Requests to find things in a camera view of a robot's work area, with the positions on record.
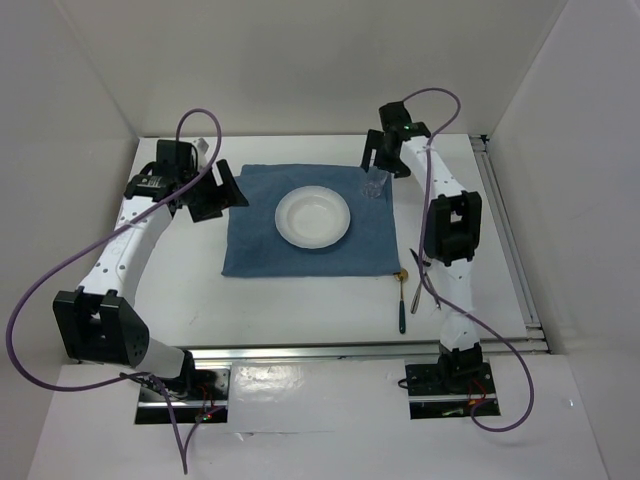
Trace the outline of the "gold spoon green handle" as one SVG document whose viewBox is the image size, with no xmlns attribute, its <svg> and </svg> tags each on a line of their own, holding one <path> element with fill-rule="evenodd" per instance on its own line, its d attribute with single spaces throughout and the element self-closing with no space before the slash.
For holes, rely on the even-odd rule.
<svg viewBox="0 0 640 480">
<path fill-rule="evenodd" d="M 398 329 L 401 335 L 404 335 L 406 333 L 404 285 L 408 280 L 408 277 L 408 272 L 404 268 L 394 274 L 394 278 L 398 281 L 399 284 Z"/>
</svg>

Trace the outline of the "blue cloth placemat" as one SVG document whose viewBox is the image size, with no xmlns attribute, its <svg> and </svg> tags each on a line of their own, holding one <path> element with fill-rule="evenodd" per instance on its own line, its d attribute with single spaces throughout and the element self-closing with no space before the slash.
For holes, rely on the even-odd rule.
<svg viewBox="0 0 640 480">
<path fill-rule="evenodd" d="M 351 166 L 248 164 L 246 207 L 229 213 L 222 274 L 230 278 L 377 277 L 399 271 L 392 186 L 365 194 Z"/>
</svg>

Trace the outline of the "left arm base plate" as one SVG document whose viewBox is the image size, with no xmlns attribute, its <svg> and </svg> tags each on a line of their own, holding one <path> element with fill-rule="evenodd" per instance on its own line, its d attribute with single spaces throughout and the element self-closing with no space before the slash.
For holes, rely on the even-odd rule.
<svg viewBox="0 0 640 480">
<path fill-rule="evenodd" d="M 228 421 L 228 398 L 231 369 L 215 367 L 199 370 L 194 385 L 182 393 L 165 383 L 179 425 L 223 424 Z M 165 398 L 150 380 L 140 386 L 134 423 L 136 425 L 166 425 L 171 423 Z"/>
</svg>

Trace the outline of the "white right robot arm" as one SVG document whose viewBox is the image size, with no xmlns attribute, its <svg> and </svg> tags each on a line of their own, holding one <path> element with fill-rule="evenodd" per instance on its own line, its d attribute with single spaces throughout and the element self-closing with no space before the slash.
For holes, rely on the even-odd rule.
<svg viewBox="0 0 640 480">
<path fill-rule="evenodd" d="M 370 130 L 361 168 L 373 168 L 396 178 L 414 176 L 429 200 L 423 215 L 419 265 L 436 277 L 426 285 L 435 293 L 444 321 L 434 374 L 408 378 L 406 385 L 461 394 L 480 375 L 483 355 L 473 310 L 471 270 L 479 245 L 482 198 L 466 189 L 430 144 L 431 132 L 415 122 L 402 101 L 379 108 L 381 128 Z"/>
</svg>

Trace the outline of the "white scalloped plate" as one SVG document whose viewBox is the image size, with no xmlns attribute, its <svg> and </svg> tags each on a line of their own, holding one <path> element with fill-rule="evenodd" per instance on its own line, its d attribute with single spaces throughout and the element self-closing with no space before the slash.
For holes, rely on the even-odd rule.
<svg viewBox="0 0 640 480">
<path fill-rule="evenodd" d="M 347 233 L 351 214 L 335 191 L 305 186 L 287 193 L 274 214 L 275 227 L 289 244 L 307 250 L 330 247 Z"/>
</svg>

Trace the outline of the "silver fork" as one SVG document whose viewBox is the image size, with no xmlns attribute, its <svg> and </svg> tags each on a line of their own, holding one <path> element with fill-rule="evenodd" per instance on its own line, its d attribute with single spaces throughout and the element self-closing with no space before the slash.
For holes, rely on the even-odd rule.
<svg viewBox="0 0 640 480">
<path fill-rule="evenodd" d="M 424 270 L 421 273 L 421 283 L 422 283 L 424 289 L 427 291 L 427 293 L 432 297 L 436 308 L 438 310 L 441 310 L 442 309 L 442 304 L 441 304 L 441 301 L 440 301 L 440 296 L 438 295 L 438 293 L 437 293 L 437 291 L 436 291 L 436 289 L 434 287 L 434 284 L 433 284 L 433 282 L 432 282 L 427 270 Z"/>
</svg>

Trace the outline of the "clear drinking glass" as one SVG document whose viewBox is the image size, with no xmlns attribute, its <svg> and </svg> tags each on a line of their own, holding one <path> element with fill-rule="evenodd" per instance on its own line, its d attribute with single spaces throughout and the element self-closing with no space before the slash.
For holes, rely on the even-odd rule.
<svg viewBox="0 0 640 480">
<path fill-rule="evenodd" d="M 362 187 L 362 194 L 369 199 L 379 198 L 390 177 L 390 173 L 378 167 L 371 166 L 366 172 L 366 178 Z"/>
</svg>

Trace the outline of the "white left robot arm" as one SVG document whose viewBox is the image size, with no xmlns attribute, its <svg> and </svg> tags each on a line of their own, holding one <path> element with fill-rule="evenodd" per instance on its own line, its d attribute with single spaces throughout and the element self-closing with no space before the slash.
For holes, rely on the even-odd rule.
<svg viewBox="0 0 640 480">
<path fill-rule="evenodd" d="M 153 339 L 134 304 L 151 254 L 179 209 L 202 222 L 248 204 L 226 160 L 205 167 L 208 149 L 204 139 L 158 141 L 154 161 L 126 185 L 115 225 L 118 235 L 106 243 L 76 289 L 59 292 L 53 301 L 70 358 L 150 373 L 176 399 L 189 397 L 197 385 L 215 377 L 197 372 L 188 351 Z"/>
</svg>

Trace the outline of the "silver knife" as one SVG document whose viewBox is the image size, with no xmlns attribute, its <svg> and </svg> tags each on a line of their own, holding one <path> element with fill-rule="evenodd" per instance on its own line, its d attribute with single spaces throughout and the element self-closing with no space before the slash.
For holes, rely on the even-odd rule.
<svg viewBox="0 0 640 480">
<path fill-rule="evenodd" d="M 423 267 L 424 266 L 424 259 L 418 255 L 418 253 L 414 250 L 411 249 L 410 253 L 416 263 L 416 265 L 418 267 Z M 418 274 L 418 283 L 413 295 L 413 299 L 411 302 L 411 306 L 410 306 L 410 313 L 412 315 L 415 315 L 418 311 L 419 308 L 419 304 L 420 304 L 420 300 L 421 300 L 421 292 L 422 292 L 422 276 L 421 274 Z"/>
</svg>

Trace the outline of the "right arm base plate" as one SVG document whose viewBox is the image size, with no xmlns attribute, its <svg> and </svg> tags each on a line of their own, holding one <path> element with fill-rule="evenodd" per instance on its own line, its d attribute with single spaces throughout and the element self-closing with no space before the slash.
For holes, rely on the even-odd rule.
<svg viewBox="0 0 640 480">
<path fill-rule="evenodd" d="M 477 373 L 446 379 L 436 364 L 407 364 L 397 381 L 408 394 L 412 420 L 500 416 L 492 370 L 484 362 Z"/>
</svg>

